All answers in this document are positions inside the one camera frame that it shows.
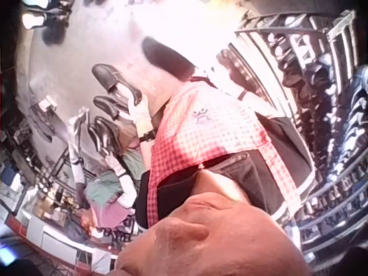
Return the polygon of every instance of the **hand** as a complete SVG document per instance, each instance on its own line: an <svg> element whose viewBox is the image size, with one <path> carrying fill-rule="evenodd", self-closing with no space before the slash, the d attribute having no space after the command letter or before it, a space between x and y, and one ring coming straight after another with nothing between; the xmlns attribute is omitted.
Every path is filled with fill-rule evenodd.
<svg viewBox="0 0 368 276"><path fill-rule="evenodd" d="M69 119L67 132L68 144L78 154L81 148L81 128L82 124L87 120L89 108L85 106L78 110L78 115Z"/></svg>
<svg viewBox="0 0 368 276"><path fill-rule="evenodd" d="M148 98L145 94L142 94L141 102L135 106L133 95L129 93L128 109L134 124L137 124L139 121L151 121L150 110L148 109Z"/></svg>

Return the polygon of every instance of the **light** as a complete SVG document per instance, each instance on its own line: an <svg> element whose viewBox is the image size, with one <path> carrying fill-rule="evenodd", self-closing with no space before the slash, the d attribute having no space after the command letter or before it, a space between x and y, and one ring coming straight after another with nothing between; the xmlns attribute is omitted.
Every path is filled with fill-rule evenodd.
<svg viewBox="0 0 368 276"><path fill-rule="evenodd" d="M20 174L16 174L11 185L10 188L13 191L18 191L19 187L21 186L21 175Z"/></svg>
<svg viewBox="0 0 368 276"><path fill-rule="evenodd" d="M341 223L336 225L336 227L341 227L341 226L344 226L345 224L346 224L346 220L343 220Z"/></svg>
<svg viewBox="0 0 368 276"><path fill-rule="evenodd" d="M316 256L314 255L313 252L310 252L306 255L304 255L304 259L307 263L310 263L311 261L313 261L314 259L316 259Z"/></svg>
<svg viewBox="0 0 368 276"><path fill-rule="evenodd" d="M0 248L0 262L8 266L12 262L14 262L17 259L17 256L8 248L2 247Z"/></svg>

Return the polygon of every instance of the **woman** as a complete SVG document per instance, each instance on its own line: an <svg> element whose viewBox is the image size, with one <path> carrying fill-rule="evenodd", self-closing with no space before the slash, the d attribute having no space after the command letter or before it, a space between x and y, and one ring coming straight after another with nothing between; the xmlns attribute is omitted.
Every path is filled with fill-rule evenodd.
<svg viewBox="0 0 368 276"><path fill-rule="evenodd" d="M116 98L139 93L114 67L99 66L105 72L95 76ZM230 94L243 90L234 83L229 87L239 91ZM295 127L253 93L238 101L197 71L172 95L156 137L147 97L140 103L136 99L129 98L128 109L148 170L142 176L136 210L137 222L145 229L168 216L196 190L226 193L237 200L248 198L283 224L314 187L313 162ZM202 177L227 184L197 186Z"/></svg>
<svg viewBox="0 0 368 276"><path fill-rule="evenodd" d="M155 135L147 97L135 101L139 90L110 73L109 85L95 76L129 97L149 170L136 203L147 231L121 251L111 275L310 275L275 223L294 215L313 187L313 164L292 124L254 95L240 102L196 75L172 95Z"/></svg>
<svg viewBox="0 0 368 276"><path fill-rule="evenodd" d="M113 172L106 172L88 184L83 173L83 159L79 157L81 125L86 121L88 110L82 108L78 116L69 121L68 147L72 173L76 186L76 201L80 207L66 222L68 237L75 242L86 242L91 235L98 235L97 228L124 227L124 220L134 214L133 203L137 192L126 169L113 155L112 133L107 127L99 128L99 137L105 136L98 147L106 152L106 164Z"/></svg>

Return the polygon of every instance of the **white glove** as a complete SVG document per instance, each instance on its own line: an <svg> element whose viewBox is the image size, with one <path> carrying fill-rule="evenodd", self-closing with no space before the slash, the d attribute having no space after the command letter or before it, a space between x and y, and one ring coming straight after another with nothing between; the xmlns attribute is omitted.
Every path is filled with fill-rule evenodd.
<svg viewBox="0 0 368 276"><path fill-rule="evenodd" d="M108 164L108 166L116 173L116 175L119 177L123 173L126 172L125 168L122 167L122 165L119 163L119 161L115 158L113 155L107 155L105 157L105 161Z"/></svg>
<svg viewBox="0 0 368 276"><path fill-rule="evenodd" d="M142 100L137 106L134 105L133 95L130 95L128 98L128 109L131 120L136 125L138 137L143 137L145 133L153 130L154 127L152 126L146 95L142 94Z"/></svg>
<svg viewBox="0 0 368 276"><path fill-rule="evenodd" d="M133 95L129 95L128 109L132 121L136 124L139 121L151 121L150 110L148 109L148 98L142 94L141 102L135 106Z"/></svg>

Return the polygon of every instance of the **man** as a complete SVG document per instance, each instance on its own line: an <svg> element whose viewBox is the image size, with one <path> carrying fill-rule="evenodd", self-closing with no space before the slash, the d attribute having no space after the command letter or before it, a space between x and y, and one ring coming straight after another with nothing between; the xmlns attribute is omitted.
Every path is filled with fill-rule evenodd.
<svg viewBox="0 0 368 276"><path fill-rule="evenodd" d="M240 102L195 72L172 95L155 135L147 97L135 101L139 90L101 66L103 74L93 70L101 85L117 102L129 98L148 169L136 203L148 231L120 254L116 269L125 272L116 275L308 275L278 226L314 184L290 120L254 94Z"/></svg>
<svg viewBox="0 0 368 276"><path fill-rule="evenodd" d="M68 218L66 230L70 239L82 243L87 242L91 235L98 235L97 228L124 227L124 220L128 215L134 214L132 205L137 197L132 178L113 155L116 148L112 147L112 133L106 127L98 128L97 143L100 143L98 147L106 153L104 156L106 164L115 175L106 172L86 185L83 159L78 153L80 128L86 121L87 114L88 110L81 108L78 116L70 119L68 126L70 162L76 186L76 200L80 209ZM88 196L92 193L95 194L95 200Z"/></svg>

